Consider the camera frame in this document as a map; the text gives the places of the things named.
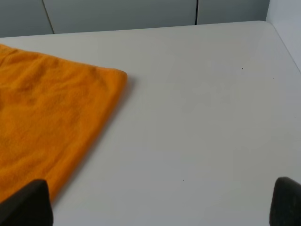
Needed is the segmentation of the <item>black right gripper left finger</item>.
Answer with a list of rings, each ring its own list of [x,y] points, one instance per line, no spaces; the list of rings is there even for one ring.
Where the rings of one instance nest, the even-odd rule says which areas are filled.
[[[35,179],[0,203],[2,226],[52,226],[48,184]]]

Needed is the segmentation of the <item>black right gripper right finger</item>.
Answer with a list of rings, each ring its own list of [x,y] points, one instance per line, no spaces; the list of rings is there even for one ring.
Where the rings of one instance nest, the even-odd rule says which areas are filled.
[[[288,177],[276,180],[269,214],[271,226],[301,225],[301,185]]]

